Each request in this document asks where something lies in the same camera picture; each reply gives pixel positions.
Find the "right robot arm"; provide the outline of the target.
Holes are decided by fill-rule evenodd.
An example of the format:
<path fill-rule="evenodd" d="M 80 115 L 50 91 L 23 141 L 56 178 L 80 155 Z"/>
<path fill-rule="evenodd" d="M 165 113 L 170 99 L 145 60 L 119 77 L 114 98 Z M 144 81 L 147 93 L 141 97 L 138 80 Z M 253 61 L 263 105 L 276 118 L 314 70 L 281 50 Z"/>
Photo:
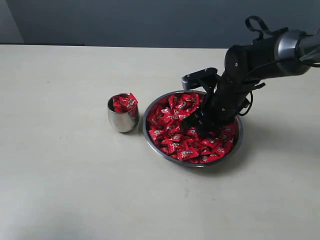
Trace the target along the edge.
<path fill-rule="evenodd" d="M 250 45 L 233 45 L 224 58 L 224 72 L 208 67 L 182 77 L 185 91 L 199 87 L 206 94 L 203 103 L 182 120 L 186 131 L 194 127 L 205 136 L 245 116 L 253 105 L 253 91 L 267 79 L 300 76 L 320 66 L 320 35 L 288 30 L 262 38 Z"/>

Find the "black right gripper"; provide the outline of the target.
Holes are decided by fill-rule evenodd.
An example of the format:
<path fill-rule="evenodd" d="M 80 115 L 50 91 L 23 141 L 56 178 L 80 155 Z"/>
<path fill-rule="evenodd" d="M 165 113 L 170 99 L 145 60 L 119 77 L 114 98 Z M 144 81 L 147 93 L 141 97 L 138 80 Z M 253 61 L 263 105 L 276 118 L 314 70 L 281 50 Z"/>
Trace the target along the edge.
<path fill-rule="evenodd" d="M 200 107 L 182 121 L 182 129 L 194 127 L 199 138 L 211 137 L 211 132 L 231 124 L 244 108 L 250 109 L 253 85 L 243 80 L 220 76 L 213 91 L 205 92 Z"/>

